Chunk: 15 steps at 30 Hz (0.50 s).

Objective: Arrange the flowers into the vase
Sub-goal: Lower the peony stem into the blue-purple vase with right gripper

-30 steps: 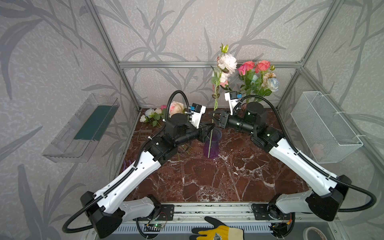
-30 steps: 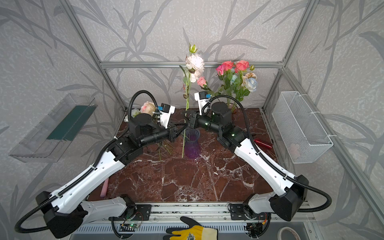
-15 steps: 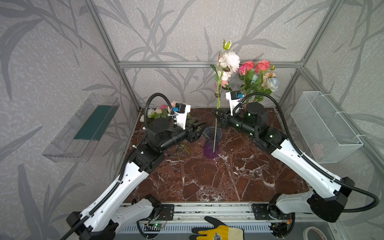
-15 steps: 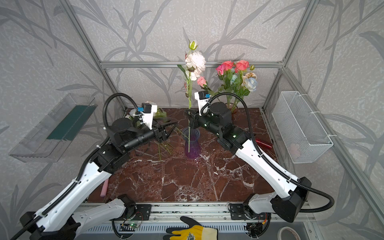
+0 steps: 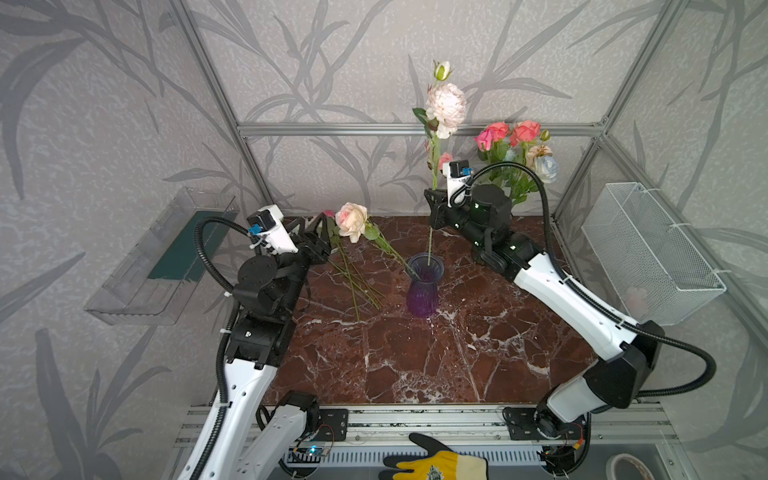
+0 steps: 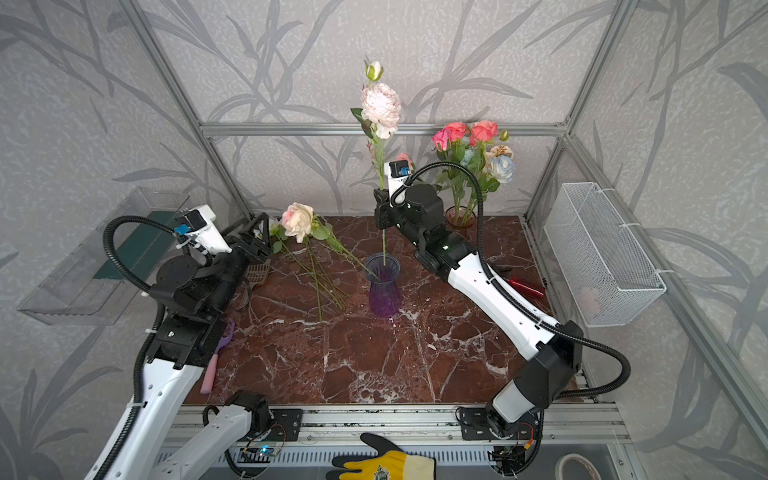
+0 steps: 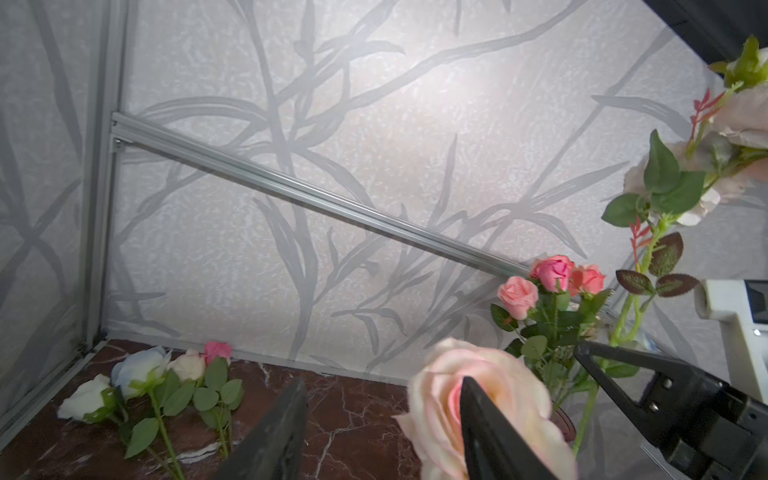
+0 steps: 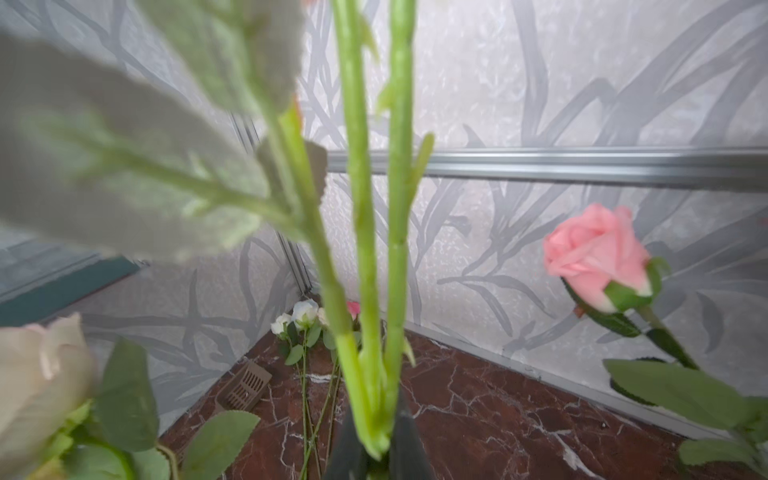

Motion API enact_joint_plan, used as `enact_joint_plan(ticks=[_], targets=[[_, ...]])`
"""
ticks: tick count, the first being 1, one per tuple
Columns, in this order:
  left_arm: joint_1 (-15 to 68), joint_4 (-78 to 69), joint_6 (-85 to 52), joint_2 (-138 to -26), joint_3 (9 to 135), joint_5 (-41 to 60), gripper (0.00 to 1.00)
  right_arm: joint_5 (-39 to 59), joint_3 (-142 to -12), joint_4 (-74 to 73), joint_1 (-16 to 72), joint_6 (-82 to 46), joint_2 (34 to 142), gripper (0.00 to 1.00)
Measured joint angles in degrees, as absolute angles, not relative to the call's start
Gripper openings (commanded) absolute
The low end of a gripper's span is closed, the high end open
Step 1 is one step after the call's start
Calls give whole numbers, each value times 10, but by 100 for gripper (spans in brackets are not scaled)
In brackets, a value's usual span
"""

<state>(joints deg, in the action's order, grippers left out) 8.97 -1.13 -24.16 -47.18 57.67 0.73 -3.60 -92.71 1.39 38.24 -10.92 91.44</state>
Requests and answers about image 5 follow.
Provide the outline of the white blue artificial rose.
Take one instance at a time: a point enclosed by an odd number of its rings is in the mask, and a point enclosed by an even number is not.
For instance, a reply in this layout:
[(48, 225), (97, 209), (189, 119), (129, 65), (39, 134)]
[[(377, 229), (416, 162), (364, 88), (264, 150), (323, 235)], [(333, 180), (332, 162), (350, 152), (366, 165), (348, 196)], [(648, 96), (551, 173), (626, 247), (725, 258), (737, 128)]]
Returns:
[[(552, 155), (529, 157), (525, 166), (536, 174), (543, 185), (554, 183), (557, 179), (559, 165)], [(538, 191), (538, 184), (530, 175), (519, 169), (513, 170), (510, 197), (514, 205), (524, 203)]]

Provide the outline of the peach cream artificial flower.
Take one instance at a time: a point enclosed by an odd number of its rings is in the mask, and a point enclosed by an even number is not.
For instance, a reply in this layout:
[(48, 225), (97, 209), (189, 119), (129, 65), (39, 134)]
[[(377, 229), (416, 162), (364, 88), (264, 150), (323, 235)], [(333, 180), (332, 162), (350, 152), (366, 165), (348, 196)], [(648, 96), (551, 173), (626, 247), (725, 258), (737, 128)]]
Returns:
[(550, 137), (551, 135), (548, 130), (541, 130), (538, 136), (523, 143), (523, 153), (527, 167), (533, 169), (537, 159), (553, 155), (553, 151), (547, 145)]

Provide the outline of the magenta artificial rose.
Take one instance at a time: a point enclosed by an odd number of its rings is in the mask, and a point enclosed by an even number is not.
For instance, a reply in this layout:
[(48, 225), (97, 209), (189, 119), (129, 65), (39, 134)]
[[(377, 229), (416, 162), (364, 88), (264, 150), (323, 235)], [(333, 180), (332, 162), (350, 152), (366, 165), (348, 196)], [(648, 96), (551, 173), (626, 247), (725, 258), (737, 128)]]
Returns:
[(490, 154), (494, 146), (493, 131), (490, 128), (486, 128), (477, 137), (475, 137), (474, 140), (477, 144), (478, 157), (483, 162), (489, 162)]

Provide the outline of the red pink artificial rose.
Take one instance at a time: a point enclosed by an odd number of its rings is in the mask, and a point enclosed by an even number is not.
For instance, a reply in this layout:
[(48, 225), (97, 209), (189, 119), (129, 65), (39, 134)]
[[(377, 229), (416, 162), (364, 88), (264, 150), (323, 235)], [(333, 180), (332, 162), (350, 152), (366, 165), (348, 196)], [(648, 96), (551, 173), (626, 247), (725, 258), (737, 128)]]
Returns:
[(519, 163), (523, 163), (525, 166), (525, 157), (523, 153), (523, 143), (532, 140), (539, 135), (541, 131), (541, 125), (538, 122), (532, 120), (525, 120), (516, 123), (510, 136), (510, 144), (514, 151), (514, 159)]

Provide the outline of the purple glass vase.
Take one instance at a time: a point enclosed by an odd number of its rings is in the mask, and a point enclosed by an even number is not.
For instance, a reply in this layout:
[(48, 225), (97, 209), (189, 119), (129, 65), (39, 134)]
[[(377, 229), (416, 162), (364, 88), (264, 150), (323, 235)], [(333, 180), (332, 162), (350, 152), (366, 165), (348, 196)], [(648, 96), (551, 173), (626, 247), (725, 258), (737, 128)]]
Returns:
[(439, 306), (438, 285), (444, 276), (442, 259), (428, 253), (414, 255), (408, 260), (411, 285), (406, 304), (409, 312), (418, 318), (428, 318)]

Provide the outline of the large cream pink rose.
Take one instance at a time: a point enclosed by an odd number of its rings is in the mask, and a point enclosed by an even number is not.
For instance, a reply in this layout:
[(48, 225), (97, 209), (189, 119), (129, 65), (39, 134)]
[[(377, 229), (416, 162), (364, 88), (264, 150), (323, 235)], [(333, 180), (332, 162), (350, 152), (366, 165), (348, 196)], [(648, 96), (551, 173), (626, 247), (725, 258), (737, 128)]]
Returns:
[(364, 237), (400, 263), (409, 276), (418, 279), (416, 271), (385, 238), (379, 226), (370, 219), (365, 206), (347, 202), (335, 213), (334, 219), (341, 237), (347, 237), (351, 243), (357, 243)]

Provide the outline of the light pink artificial rose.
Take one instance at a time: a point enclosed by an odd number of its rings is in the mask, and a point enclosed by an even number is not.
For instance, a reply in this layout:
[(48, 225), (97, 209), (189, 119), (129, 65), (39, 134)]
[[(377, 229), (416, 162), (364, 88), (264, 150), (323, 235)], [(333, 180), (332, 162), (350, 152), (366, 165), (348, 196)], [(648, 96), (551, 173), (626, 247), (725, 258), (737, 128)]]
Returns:
[(448, 164), (449, 162), (453, 161), (453, 160), (454, 160), (454, 158), (453, 158), (453, 155), (451, 153), (449, 153), (449, 152), (443, 153), (439, 157), (439, 159), (438, 159), (438, 172), (439, 173), (443, 173), (444, 166), (446, 164)]

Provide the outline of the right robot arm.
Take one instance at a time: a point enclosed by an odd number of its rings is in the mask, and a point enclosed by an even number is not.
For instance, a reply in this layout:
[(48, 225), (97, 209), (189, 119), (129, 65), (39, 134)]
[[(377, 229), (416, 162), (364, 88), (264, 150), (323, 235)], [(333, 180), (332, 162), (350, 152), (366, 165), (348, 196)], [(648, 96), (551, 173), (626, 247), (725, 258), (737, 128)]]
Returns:
[[(464, 206), (450, 194), (427, 189), (434, 229), (450, 227), (472, 245), (474, 259), (543, 302), (592, 348), (597, 359), (571, 380), (554, 387), (537, 405), (532, 419), (546, 438), (556, 439), (566, 425), (601, 408), (627, 408), (633, 400), (674, 396), (697, 390), (717, 371), (714, 357), (689, 343), (669, 338), (652, 321), (639, 323), (614, 309), (566, 275), (529, 236), (511, 228), (509, 201), (494, 185), (480, 186)], [(646, 390), (664, 346), (700, 358), (703, 372), (675, 387)]]

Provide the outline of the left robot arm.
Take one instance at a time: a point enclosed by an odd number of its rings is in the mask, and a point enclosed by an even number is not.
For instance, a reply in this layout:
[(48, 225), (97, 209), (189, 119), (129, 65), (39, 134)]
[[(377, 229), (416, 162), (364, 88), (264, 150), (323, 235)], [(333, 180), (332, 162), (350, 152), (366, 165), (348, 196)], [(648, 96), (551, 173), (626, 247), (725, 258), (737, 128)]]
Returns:
[(295, 331), (294, 310), (312, 266), (332, 251), (329, 219), (297, 218), (283, 224), (263, 209), (247, 227), (217, 218), (217, 223), (247, 236), (257, 253), (230, 283), (205, 250), (203, 232), (213, 218), (200, 220), (193, 232), (197, 254), (211, 277), (229, 294), (232, 308), (220, 332), (215, 360), (218, 399), (181, 470), (182, 479), (266, 479), (290, 445), (317, 431), (316, 396), (288, 393), (251, 446), (245, 444), (263, 397), (275, 379)]

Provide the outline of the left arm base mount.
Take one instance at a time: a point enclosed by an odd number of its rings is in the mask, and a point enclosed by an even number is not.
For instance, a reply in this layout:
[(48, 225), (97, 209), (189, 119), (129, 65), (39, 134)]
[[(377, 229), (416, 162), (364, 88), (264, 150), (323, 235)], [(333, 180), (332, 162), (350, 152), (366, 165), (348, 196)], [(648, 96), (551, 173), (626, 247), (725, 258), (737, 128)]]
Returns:
[(303, 440), (314, 442), (345, 441), (348, 425), (348, 409), (319, 408), (309, 413)]

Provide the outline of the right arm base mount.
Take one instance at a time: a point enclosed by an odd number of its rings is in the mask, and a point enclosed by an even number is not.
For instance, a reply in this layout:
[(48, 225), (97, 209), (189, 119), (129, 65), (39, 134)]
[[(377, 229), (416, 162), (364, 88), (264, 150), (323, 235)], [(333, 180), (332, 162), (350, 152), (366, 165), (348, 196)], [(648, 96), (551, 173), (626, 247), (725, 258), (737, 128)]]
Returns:
[(511, 440), (583, 441), (589, 421), (584, 415), (572, 422), (560, 420), (547, 408), (511, 407), (502, 409)]

